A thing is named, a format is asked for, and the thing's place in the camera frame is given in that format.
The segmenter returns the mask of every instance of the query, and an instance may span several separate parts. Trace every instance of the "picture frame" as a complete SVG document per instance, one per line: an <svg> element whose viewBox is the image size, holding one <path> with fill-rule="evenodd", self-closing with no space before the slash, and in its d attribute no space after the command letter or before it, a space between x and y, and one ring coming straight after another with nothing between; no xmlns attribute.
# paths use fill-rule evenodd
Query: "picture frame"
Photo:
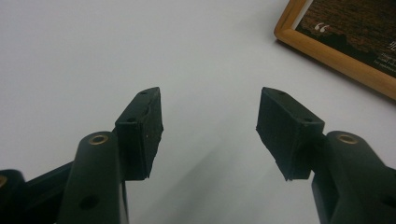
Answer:
<svg viewBox="0 0 396 224"><path fill-rule="evenodd" d="M391 36L391 33L396 30L396 20L392 19L391 23L386 21L386 24L379 23L380 20L386 20L385 17L388 15L376 12L376 10L382 10L380 7L366 6L367 8L357 10L351 6L348 9L348 6L336 5L356 2L360 3L358 6L364 7L361 3L364 1L367 1L367 4L370 2L381 4L371 0L290 0L276 25L274 34L277 39L287 45L396 100L396 34ZM394 17L396 1L381 1L383 4L390 4L382 7L385 10L391 7L389 16ZM379 26L382 29L388 26L392 29L382 34L377 31L378 24L381 24ZM345 29L342 28L343 26L348 26L349 30L343 30ZM355 48L350 42L357 42L357 47Z"/></svg>

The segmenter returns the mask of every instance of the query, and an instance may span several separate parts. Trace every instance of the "metal ring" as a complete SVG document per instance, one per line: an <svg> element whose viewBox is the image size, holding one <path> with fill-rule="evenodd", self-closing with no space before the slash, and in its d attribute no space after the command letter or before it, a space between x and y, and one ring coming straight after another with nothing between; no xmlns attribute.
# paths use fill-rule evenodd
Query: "metal ring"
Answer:
<svg viewBox="0 0 396 224"><path fill-rule="evenodd" d="M90 138L90 140L88 141L91 145L101 145L103 143L105 143L108 140L107 135L104 134L98 134L96 136L93 136L92 138Z"/></svg>
<svg viewBox="0 0 396 224"><path fill-rule="evenodd" d="M0 188L2 188L8 181L8 178L5 175L0 175Z"/></svg>
<svg viewBox="0 0 396 224"><path fill-rule="evenodd" d="M338 138L338 140L340 140L341 142L347 143L347 144L350 144L350 145L357 144L357 143L359 142L359 141L358 141L356 138L354 138L353 136L348 135L348 134L344 134L344 133L338 135L337 138Z"/></svg>

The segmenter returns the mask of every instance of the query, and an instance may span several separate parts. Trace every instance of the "wooden frame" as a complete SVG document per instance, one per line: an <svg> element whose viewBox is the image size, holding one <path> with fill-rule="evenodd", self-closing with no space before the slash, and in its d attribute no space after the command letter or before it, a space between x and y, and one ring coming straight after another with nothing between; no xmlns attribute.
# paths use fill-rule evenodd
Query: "wooden frame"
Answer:
<svg viewBox="0 0 396 224"><path fill-rule="evenodd" d="M282 42L396 100L396 78L294 29L307 0L290 0L275 28Z"/></svg>

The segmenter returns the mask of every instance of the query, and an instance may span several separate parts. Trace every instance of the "white surface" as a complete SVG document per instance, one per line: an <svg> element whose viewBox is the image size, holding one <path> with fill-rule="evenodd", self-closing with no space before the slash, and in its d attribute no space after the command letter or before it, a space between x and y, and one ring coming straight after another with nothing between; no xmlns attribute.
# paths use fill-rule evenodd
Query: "white surface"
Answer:
<svg viewBox="0 0 396 224"><path fill-rule="evenodd" d="M311 181L285 182L255 132L261 88L391 167L396 104L276 42L287 3L0 1L0 169L29 180L73 160L159 86L163 140L151 178L128 183L131 223L318 223Z"/></svg>

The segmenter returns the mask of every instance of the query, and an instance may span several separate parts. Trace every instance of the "black plastic part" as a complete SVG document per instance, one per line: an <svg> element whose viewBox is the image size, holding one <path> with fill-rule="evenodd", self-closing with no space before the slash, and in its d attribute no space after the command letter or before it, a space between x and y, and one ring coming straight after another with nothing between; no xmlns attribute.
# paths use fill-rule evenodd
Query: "black plastic part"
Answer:
<svg viewBox="0 0 396 224"><path fill-rule="evenodd" d="M331 132L319 150L312 188L321 223L396 223L394 171L362 138Z"/></svg>
<svg viewBox="0 0 396 224"><path fill-rule="evenodd" d="M256 130L286 180L309 177L309 150L322 139L323 128L323 120L287 93L262 88Z"/></svg>
<svg viewBox="0 0 396 224"><path fill-rule="evenodd" d="M26 183L21 172L0 171L0 223L23 223Z"/></svg>
<svg viewBox="0 0 396 224"><path fill-rule="evenodd" d="M114 133L92 133L80 141L57 223L128 223L119 159Z"/></svg>
<svg viewBox="0 0 396 224"><path fill-rule="evenodd" d="M149 177L163 132L160 88L139 92L116 121L125 180Z"/></svg>
<svg viewBox="0 0 396 224"><path fill-rule="evenodd" d="M25 223L55 223L73 162L26 183Z"/></svg>

